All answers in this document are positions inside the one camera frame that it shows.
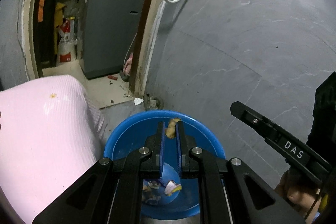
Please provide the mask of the operator right hand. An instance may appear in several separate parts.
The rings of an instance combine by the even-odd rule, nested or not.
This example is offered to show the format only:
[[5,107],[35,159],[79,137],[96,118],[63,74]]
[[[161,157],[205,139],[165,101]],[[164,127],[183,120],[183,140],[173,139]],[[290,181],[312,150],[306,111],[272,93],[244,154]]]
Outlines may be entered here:
[[328,194],[322,193],[314,182],[294,168],[289,168],[282,175],[274,190],[305,219],[306,223],[313,223],[329,201]]

